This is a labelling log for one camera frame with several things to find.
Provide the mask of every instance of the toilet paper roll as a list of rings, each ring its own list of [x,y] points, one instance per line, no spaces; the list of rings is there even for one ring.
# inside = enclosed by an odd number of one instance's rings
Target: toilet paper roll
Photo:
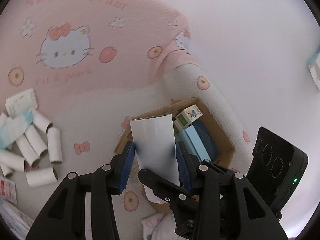
[[[30,187],[40,187],[57,181],[58,176],[53,167],[27,172],[27,182]]]
[[[48,152],[47,145],[44,143],[33,124],[28,127],[25,135],[38,157],[42,157]]]
[[[0,163],[0,168],[5,178],[10,177],[13,174],[13,170],[3,163]]]
[[[1,113],[0,114],[0,127],[2,127],[2,126],[4,126],[5,124],[6,124],[6,122],[7,122],[7,120],[12,120],[12,118],[10,118],[10,117],[8,117],[5,113]],[[9,151],[12,151],[12,144],[10,144],[8,147],[7,147],[7,149],[9,150]]]
[[[39,162],[39,156],[31,147],[26,136],[24,134],[20,136],[18,140],[16,140],[16,143],[30,167],[34,167],[35,165],[37,165]]]
[[[48,129],[52,127],[52,122],[39,113],[37,110],[33,109],[33,124],[39,128],[42,132],[47,133]]]
[[[14,171],[24,172],[25,159],[6,150],[0,150],[0,163],[10,167]]]
[[[62,163],[60,131],[55,127],[48,129],[48,150],[50,163]]]
[[[4,126],[7,122],[7,115],[5,113],[0,114],[0,127]]]

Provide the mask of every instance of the small box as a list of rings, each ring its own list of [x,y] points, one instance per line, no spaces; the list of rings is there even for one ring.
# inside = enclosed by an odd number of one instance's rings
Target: small box
[[[180,114],[176,116],[176,120],[184,128],[187,128],[192,122],[202,116],[201,111],[196,105],[190,106],[184,109]]]
[[[183,130],[183,127],[181,126],[181,124],[179,123],[178,120],[174,120],[173,121],[173,131],[174,131],[174,135],[177,135],[178,133],[180,133]]]

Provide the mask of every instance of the metal pin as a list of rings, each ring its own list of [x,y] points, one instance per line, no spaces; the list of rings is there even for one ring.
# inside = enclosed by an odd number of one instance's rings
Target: metal pin
[[[186,199],[187,199],[187,197],[186,197],[185,195],[183,195],[183,194],[180,194],[180,195],[179,195],[179,198],[180,198],[181,200],[186,200]]]
[[[68,179],[74,179],[77,175],[74,172],[68,174]]]
[[[236,177],[237,179],[242,179],[242,178],[243,178],[243,174],[242,174],[241,172],[236,172],[236,173],[235,173],[235,177]]]
[[[207,170],[208,170],[208,166],[206,166],[206,165],[200,165],[200,166],[199,166],[199,170],[201,170],[201,171],[207,171]]]
[[[109,165],[109,164],[103,165],[103,166],[102,166],[102,169],[103,169],[104,171],[110,171],[110,170],[111,170],[111,165]]]

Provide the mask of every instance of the blue package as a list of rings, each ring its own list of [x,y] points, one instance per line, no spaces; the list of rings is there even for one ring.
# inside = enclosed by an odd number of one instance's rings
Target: blue package
[[[195,120],[192,125],[196,129],[209,157],[214,161],[219,156],[219,151],[206,126],[199,119]]]

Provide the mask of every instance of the flower print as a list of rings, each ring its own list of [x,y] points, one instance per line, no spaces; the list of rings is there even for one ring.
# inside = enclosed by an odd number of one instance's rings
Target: flower print
[[[24,38],[25,36],[31,37],[33,34],[33,29],[36,27],[36,24],[32,21],[29,17],[20,27],[21,30],[21,37]]]
[[[111,29],[114,31],[118,28],[122,28],[123,27],[123,22],[125,20],[125,17],[116,17],[116,20],[109,23],[109,26],[111,27]]]
[[[177,21],[177,20],[173,20],[172,23],[169,23],[169,24],[168,24],[167,29],[168,29],[168,30],[175,30],[178,25],[179,25],[178,21]]]

